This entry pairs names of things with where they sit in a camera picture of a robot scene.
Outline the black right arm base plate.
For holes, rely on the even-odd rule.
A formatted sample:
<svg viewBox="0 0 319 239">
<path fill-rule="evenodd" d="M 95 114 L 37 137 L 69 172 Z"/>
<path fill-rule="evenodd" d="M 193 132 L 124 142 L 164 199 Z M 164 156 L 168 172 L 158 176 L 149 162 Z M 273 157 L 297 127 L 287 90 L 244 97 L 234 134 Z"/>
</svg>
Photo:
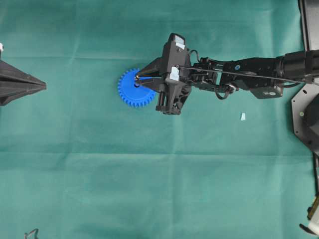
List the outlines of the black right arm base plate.
<svg viewBox="0 0 319 239">
<path fill-rule="evenodd" d="M 319 153 L 319 87 L 306 84 L 292 98 L 293 128 L 296 137 L 313 153 Z"/>
</svg>

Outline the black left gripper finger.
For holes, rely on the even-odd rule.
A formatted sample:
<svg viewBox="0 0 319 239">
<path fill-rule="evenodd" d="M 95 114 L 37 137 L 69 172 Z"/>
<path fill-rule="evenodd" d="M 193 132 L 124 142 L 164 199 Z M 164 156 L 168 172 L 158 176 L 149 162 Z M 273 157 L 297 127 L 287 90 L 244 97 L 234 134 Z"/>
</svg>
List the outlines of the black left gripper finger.
<svg viewBox="0 0 319 239">
<path fill-rule="evenodd" d="M 0 105 L 46 90 L 46 83 L 14 66 L 0 61 Z"/>
</svg>

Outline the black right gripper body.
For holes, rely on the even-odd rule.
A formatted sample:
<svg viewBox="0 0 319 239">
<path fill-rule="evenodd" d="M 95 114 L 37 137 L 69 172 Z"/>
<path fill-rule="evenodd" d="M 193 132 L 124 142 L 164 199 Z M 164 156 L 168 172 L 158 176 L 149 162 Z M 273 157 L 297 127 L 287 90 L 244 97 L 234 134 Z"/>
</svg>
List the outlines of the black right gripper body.
<svg viewBox="0 0 319 239">
<path fill-rule="evenodd" d="M 185 38 L 176 33 L 170 34 L 160 59 L 161 81 L 156 110 L 165 115 L 179 115 L 191 93 L 191 86 L 186 82 L 190 78 L 188 68 L 191 63 Z"/>
</svg>

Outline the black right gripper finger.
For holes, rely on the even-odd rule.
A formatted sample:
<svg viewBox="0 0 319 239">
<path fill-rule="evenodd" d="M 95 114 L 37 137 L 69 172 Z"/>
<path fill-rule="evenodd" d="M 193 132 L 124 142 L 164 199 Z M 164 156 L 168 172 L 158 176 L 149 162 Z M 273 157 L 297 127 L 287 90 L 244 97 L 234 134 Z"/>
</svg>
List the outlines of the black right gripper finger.
<svg viewBox="0 0 319 239">
<path fill-rule="evenodd" d="M 139 78 L 139 85 L 158 93 L 164 91 L 164 82 L 162 78 Z"/>
<path fill-rule="evenodd" d="M 156 58 L 138 72 L 138 76 L 162 76 L 161 57 Z"/>
</svg>

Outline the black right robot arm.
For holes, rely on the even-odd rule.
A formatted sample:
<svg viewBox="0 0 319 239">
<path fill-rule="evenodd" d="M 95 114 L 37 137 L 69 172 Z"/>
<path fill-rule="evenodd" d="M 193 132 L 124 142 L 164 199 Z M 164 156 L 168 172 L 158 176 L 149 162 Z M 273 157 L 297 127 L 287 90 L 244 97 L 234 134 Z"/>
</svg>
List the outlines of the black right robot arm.
<svg viewBox="0 0 319 239">
<path fill-rule="evenodd" d="M 159 94 L 156 110 L 179 115 L 193 87 L 213 92 L 220 100 L 239 89 L 258 99 L 279 98 L 285 88 L 315 84 L 319 76 L 318 50 L 287 53 L 276 58 L 253 57 L 237 61 L 197 58 L 183 36 L 171 33 L 161 57 L 135 74 L 135 83 Z"/>
</svg>

